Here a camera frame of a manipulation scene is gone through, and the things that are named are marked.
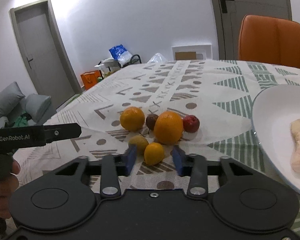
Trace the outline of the person's left hand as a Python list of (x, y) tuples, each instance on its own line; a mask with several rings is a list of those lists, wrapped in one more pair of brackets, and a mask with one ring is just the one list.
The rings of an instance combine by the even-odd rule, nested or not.
[(12, 193), (19, 186), (19, 181), (16, 177), (16, 175), (18, 175), (19, 172), (20, 165), (16, 160), (14, 160), (12, 163), (12, 173), (3, 181), (0, 181), (0, 218), (11, 218), (8, 202)]

